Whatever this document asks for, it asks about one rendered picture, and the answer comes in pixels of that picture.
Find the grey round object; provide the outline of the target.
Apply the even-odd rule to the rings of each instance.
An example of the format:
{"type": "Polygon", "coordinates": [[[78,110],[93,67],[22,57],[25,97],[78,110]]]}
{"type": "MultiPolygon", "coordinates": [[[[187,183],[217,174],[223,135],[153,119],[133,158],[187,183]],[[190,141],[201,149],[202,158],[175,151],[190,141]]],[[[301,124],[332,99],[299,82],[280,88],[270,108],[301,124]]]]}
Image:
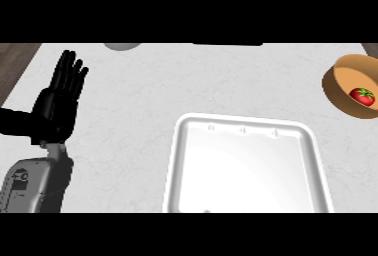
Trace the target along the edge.
{"type": "Polygon", "coordinates": [[[113,51],[128,51],[134,49],[141,43],[105,43],[106,48],[113,51]]]}

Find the red tomato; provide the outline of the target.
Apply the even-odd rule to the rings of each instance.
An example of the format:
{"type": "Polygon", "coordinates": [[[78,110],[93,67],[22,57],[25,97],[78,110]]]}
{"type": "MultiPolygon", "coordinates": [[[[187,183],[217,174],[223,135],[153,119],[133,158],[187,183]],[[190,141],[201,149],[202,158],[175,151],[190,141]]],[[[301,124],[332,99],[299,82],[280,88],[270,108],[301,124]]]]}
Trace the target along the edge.
{"type": "Polygon", "coordinates": [[[364,106],[372,106],[375,103],[375,95],[364,88],[354,88],[350,93],[350,97],[364,106]]]}

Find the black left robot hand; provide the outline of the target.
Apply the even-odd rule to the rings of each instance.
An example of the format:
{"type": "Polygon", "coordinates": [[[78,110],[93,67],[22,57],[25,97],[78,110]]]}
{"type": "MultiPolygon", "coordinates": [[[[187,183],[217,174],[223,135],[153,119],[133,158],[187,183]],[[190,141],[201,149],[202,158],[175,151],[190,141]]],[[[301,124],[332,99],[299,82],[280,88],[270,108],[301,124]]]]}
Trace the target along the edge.
{"type": "Polygon", "coordinates": [[[38,94],[31,112],[0,108],[0,134],[29,137],[32,145],[65,143],[74,132],[87,73],[75,52],[65,50],[50,85],[38,94]]]}

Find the white plastic tray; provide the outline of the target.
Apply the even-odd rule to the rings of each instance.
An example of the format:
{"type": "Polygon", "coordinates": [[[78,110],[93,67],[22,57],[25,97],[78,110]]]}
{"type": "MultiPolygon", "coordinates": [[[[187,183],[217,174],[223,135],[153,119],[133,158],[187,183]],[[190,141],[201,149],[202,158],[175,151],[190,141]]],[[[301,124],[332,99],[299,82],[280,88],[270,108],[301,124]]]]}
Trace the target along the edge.
{"type": "Polygon", "coordinates": [[[314,134],[288,120],[203,113],[174,126],[165,213],[330,213],[314,134]]]}

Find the orange round pot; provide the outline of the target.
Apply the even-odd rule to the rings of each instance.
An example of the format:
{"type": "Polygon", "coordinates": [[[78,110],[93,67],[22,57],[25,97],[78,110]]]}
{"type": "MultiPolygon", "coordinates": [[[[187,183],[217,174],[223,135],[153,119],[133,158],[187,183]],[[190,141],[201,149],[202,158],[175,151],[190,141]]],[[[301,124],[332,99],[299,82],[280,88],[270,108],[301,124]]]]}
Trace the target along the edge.
{"type": "Polygon", "coordinates": [[[322,78],[322,88],[333,106],[360,119],[378,118],[378,59],[348,54],[338,58],[322,78]],[[356,88],[372,92],[375,102],[366,106],[350,96],[356,88]]]}

